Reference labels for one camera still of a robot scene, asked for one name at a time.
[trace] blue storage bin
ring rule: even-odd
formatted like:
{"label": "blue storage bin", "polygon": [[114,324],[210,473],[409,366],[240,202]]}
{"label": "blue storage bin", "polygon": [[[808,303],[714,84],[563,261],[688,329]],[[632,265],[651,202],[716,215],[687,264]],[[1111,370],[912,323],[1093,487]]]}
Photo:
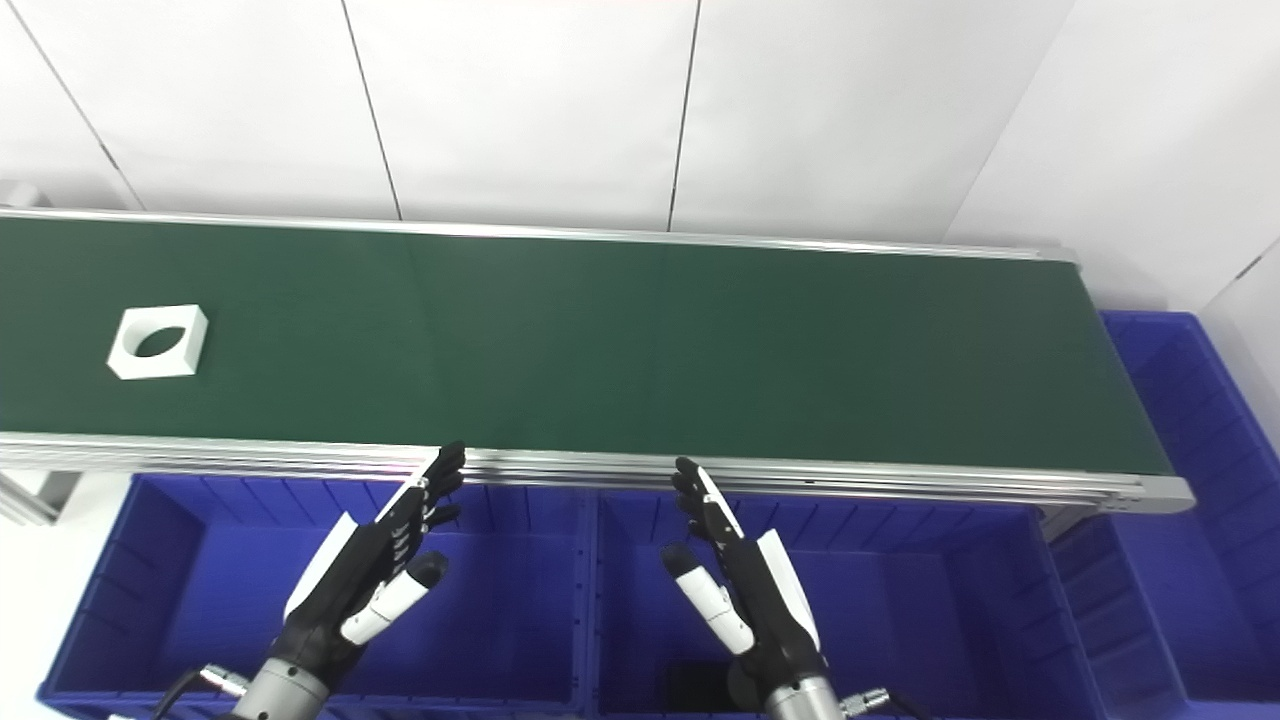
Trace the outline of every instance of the blue storage bin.
{"label": "blue storage bin", "polygon": [[[77,717],[148,717],[188,667],[251,675],[340,511],[371,520],[394,483],[134,479],[40,698]],[[584,705],[595,507],[556,488],[468,486],[426,547],[445,579],[369,651],[326,707],[338,720],[552,716]],[[174,717],[233,702],[188,693]]]}
{"label": "blue storage bin", "polygon": [[[1103,716],[1032,510],[762,496],[733,507],[749,536],[782,536],[837,692],[887,685],[938,717]],[[727,651],[658,557],[686,538],[669,493],[602,495],[599,538],[591,712],[728,710],[707,692],[723,685]]]}
{"label": "blue storage bin", "polygon": [[1198,505],[1053,546],[1110,714],[1280,717],[1280,461],[1193,315],[1105,313]]}

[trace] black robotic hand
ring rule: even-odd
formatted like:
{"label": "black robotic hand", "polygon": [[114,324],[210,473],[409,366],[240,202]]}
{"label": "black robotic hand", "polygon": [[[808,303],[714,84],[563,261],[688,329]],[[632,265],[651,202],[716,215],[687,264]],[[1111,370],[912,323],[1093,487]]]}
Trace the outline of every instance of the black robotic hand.
{"label": "black robotic hand", "polygon": [[[458,516],[439,505],[462,486],[466,448],[440,448],[399,487],[371,523],[343,514],[303,571],[284,610],[284,629],[252,682],[218,666],[198,673],[239,696],[219,720],[312,720],[365,652],[366,643],[444,577],[440,552],[417,555],[422,536]],[[172,705],[166,694],[154,717]]]}
{"label": "black robotic hand", "polygon": [[[284,630],[271,643],[270,656],[333,691],[364,655],[365,643],[448,569],[448,559],[436,551],[416,553],[424,533],[458,516],[460,506],[438,502],[462,486],[465,464],[466,447],[447,445],[401,486],[372,523],[356,527],[346,515],[339,519],[287,605]],[[337,546],[337,555],[326,546]],[[306,592],[317,564],[323,575]]]}
{"label": "black robotic hand", "polygon": [[689,515],[689,532],[708,541],[721,587],[684,543],[662,548],[662,561],[716,637],[736,657],[730,697],[749,712],[773,720],[845,720],[882,705],[928,720],[928,712],[883,688],[837,700],[818,628],[800,579],[777,530],[749,539],[707,470],[687,457],[676,460],[676,503]]}

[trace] green conveyor belt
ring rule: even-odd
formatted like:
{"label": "green conveyor belt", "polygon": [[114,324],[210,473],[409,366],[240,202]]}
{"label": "green conveyor belt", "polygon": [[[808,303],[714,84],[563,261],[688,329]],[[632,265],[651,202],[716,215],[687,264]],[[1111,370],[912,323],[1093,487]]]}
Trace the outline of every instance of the green conveyor belt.
{"label": "green conveyor belt", "polygon": [[0,219],[0,430],[1171,473],[1069,263],[148,222]]}

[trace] white block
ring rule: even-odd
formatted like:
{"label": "white block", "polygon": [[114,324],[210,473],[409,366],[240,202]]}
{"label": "white block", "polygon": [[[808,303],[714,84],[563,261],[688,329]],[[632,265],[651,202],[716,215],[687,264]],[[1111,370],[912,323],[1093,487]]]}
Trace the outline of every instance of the white block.
{"label": "white block", "polygon": [[[198,305],[129,307],[120,318],[106,364],[122,380],[195,375],[207,327],[209,320]],[[182,338],[159,355],[138,357],[136,352],[142,341],[165,328],[182,328]]]}

